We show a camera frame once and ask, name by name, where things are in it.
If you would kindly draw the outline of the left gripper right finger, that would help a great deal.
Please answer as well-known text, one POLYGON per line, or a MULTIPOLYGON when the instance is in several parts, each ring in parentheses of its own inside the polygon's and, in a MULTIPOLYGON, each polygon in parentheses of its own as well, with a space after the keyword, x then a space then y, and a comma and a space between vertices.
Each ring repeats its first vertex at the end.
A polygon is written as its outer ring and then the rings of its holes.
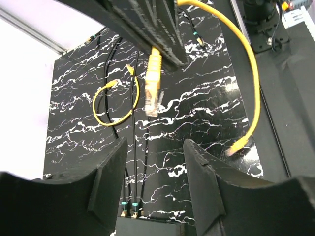
POLYGON ((273 183, 236 170, 193 140, 183 148, 199 236, 314 235, 314 178, 273 183))

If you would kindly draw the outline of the black network switch box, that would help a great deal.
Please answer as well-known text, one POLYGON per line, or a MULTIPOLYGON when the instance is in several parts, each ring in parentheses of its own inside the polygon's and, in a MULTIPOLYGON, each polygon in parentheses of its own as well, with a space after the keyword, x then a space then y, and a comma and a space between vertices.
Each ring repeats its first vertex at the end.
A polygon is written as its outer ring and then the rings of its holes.
POLYGON ((118 217, 115 236, 184 236, 185 227, 178 222, 118 217))

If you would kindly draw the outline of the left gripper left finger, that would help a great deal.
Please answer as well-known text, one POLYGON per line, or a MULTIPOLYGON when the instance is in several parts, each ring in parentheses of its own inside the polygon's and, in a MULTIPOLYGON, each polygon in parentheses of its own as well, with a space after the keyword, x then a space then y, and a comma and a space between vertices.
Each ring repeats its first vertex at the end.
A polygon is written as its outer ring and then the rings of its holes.
POLYGON ((0 175, 3 236, 108 236, 115 230, 127 140, 47 179, 0 175))

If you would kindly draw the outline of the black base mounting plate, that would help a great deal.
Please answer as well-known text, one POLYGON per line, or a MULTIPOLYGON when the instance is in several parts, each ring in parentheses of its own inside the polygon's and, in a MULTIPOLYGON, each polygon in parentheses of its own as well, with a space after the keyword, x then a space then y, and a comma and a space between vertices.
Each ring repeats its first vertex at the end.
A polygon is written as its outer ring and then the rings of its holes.
POLYGON ((249 145, 231 166, 278 182, 315 175, 315 41, 310 24, 290 23, 289 41, 256 55, 261 112, 249 145))

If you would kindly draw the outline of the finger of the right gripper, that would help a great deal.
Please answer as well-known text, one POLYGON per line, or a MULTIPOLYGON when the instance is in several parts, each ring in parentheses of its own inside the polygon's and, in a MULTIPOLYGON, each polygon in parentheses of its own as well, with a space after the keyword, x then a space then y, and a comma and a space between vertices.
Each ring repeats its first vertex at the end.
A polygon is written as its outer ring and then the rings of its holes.
POLYGON ((175 71, 188 64, 179 30, 176 0, 60 0, 108 27, 146 54, 155 47, 162 66, 175 71))

